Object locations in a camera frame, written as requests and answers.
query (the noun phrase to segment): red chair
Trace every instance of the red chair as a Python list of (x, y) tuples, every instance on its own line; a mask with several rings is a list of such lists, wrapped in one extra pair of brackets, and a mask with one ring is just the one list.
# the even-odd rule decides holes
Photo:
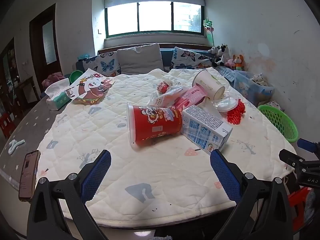
[(0, 126), (4, 134), (4, 137), (6, 137), (7, 139), (9, 139), (10, 137), (10, 132), (13, 132), (16, 128), (16, 126), (14, 125), (10, 116), (7, 113), (4, 113), (0, 117)]
[(293, 231), (298, 231), (303, 225), (304, 206), (306, 205), (306, 198), (309, 193), (308, 187), (303, 187), (288, 196), (291, 207), (297, 207), (297, 217), (293, 219)]

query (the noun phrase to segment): gray tablecloth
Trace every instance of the gray tablecloth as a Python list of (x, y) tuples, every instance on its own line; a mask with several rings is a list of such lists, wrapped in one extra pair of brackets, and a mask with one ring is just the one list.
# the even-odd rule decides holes
[[(50, 111), (46, 103), (47, 98), (48, 96), (42, 98), (23, 118), (0, 154), (0, 175), (16, 190), (19, 190), (21, 170), (26, 154), (38, 148), (44, 135), (50, 130), (56, 115), (66, 107), (64, 105), (59, 111)], [(19, 145), (9, 155), (9, 142), (13, 139), (17, 141), (25, 139), (26, 142)]]

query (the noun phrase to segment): white carton box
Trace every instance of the white carton box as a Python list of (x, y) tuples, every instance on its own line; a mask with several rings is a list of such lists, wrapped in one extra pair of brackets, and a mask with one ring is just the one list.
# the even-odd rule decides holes
[(206, 153), (222, 149), (228, 140), (232, 127), (198, 106), (182, 111), (181, 133)]

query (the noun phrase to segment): quilted mat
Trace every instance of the quilted mat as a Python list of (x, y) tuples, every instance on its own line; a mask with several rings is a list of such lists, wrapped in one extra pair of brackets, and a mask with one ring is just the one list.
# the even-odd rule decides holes
[[(165, 78), (191, 86), (200, 70), (160, 69), (148, 74), (119, 75), (106, 97), (94, 106), (70, 103), (57, 115), (39, 145), (42, 153), (37, 180), (65, 179), (110, 151), (109, 171), (86, 206), (102, 226), (133, 228), (184, 221), (235, 206), (210, 166), (210, 156), (183, 135), (154, 138), (141, 149), (132, 149), (128, 138), (126, 105), (146, 105)], [(271, 122), (213, 68), (208, 71), (245, 103), (246, 113), (222, 153), (242, 172), (258, 179), (284, 177), (292, 169), (279, 160), (283, 148), (293, 147)], [(64, 200), (65, 217), (71, 215)]]

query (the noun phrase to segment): green window frame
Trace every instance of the green window frame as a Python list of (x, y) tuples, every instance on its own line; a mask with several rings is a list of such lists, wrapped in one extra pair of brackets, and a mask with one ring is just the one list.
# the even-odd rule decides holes
[(139, 3), (137, 2), (137, 21), (138, 21), (138, 31), (137, 32), (128, 32), (128, 33), (119, 33), (114, 35), (109, 35), (108, 33), (108, 8), (105, 8), (105, 24), (106, 24), (106, 34), (107, 38), (130, 35), (130, 34), (140, 34), (140, 33), (186, 33), (186, 34), (195, 34), (204, 36), (204, 6), (201, 6), (201, 32), (190, 32), (190, 31), (176, 31), (173, 29), (173, 2), (171, 2), (171, 30), (170, 31), (140, 31), (139, 27)]

